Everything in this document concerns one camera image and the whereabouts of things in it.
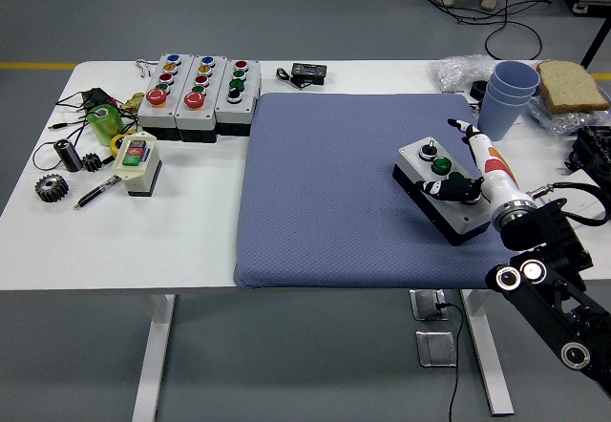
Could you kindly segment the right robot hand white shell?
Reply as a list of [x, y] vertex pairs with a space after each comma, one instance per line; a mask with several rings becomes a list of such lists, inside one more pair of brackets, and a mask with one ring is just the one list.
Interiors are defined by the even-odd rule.
[[469, 145], [479, 179], [419, 180], [417, 190], [436, 200], [467, 201], [479, 195], [491, 205], [491, 216], [500, 217], [514, 210], [530, 211], [536, 208], [529, 195], [519, 190], [515, 176], [503, 156], [493, 146], [490, 138], [475, 125], [449, 118], [448, 123], [463, 133]]

